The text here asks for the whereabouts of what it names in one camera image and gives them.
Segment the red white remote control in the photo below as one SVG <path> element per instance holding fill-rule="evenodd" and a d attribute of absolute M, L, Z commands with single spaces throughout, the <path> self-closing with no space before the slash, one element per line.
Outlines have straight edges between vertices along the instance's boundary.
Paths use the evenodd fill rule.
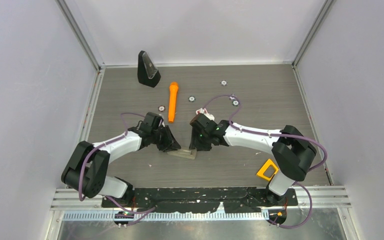
<path fill-rule="evenodd" d="M 211 121 L 215 120 L 215 117 L 212 114 L 210 114 L 210 113 L 208 113 L 206 111 L 204 111 L 202 114 L 205 115 Z"/>

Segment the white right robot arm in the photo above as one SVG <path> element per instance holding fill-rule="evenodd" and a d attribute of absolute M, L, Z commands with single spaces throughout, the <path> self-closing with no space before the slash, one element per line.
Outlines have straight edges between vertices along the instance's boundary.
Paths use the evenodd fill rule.
<path fill-rule="evenodd" d="M 265 192 L 265 198 L 271 205 L 279 205 L 285 199 L 288 188 L 305 179 L 317 154 L 310 139 L 302 136 L 292 125 L 266 130 L 227 120 L 216 123 L 203 113 L 197 114 L 190 125 L 190 147 L 197 151 L 210 151 L 212 146 L 226 146 L 271 154 L 278 167 L 277 173 L 268 181 Z"/>

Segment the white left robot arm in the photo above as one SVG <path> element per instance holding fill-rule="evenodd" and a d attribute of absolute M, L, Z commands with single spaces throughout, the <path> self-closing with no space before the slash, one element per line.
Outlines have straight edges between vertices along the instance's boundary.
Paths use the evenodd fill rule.
<path fill-rule="evenodd" d="M 80 201 L 97 195 L 110 196 L 121 207 L 128 207 L 134 199 L 133 187 L 119 177 L 109 176 L 108 167 L 113 161 L 150 145 L 165 153 L 181 148 L 163 117 L 153 112 L 116 137 L 96 143 L 79 142 L 62 171 L 61 181 L 77 190 Z"/>

